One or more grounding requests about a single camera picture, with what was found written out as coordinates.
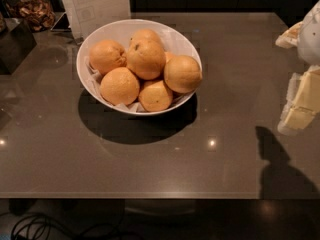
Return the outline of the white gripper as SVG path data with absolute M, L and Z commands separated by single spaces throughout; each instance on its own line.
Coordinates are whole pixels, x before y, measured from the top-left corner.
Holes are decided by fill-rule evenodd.
M 320 112 L 320 0 L 302 22 L 279 35 L 275 45 L 285 49 L 297 46 L 300 58 L 312 65 L 302 75 L 294 73 L 289 80 L 286 104 L 277 126 L 281 134 L 296 135 Z

